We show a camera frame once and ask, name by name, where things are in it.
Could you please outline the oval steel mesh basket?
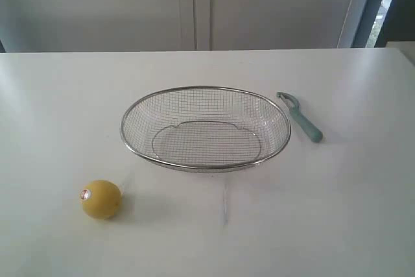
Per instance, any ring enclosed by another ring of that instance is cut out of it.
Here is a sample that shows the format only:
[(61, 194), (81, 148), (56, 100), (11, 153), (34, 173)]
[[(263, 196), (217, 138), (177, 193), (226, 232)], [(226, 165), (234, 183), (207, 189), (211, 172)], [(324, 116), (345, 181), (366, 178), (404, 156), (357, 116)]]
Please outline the oval steel mesh basket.
[(177, 171), (221, 173), (259, 165), (289, 143), (291, 124), (270, 99), (220, 86), (184, 86), (134, 102), (120, 124), (128, 150)]

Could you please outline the yellow lemon with sticker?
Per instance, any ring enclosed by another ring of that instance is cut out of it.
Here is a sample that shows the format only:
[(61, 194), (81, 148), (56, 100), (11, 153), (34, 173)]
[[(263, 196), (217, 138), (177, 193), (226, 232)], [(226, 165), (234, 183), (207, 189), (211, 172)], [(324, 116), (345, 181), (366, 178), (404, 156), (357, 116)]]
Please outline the yellow lemon with sticker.
[(110, 181), (94, 180), (80, 192), (80, 202), (86, 215), (94, 219), (109, 219), (119, 211), (122, 193)]

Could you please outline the teal handled peeler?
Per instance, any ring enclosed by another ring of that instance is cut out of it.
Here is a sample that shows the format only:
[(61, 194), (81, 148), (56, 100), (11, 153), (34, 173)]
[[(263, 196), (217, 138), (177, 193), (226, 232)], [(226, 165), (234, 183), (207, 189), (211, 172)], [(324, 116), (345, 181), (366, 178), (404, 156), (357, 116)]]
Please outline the teal handled peeler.
[(320, 143), (323, 139), (323, 133), (301, 113), (300, 103), (297, 98), (284, 92), (277, 92), (277, 97), (284, 102), (289, 109), (290, 116), (301, 127), (307, 137), (313, 143)]

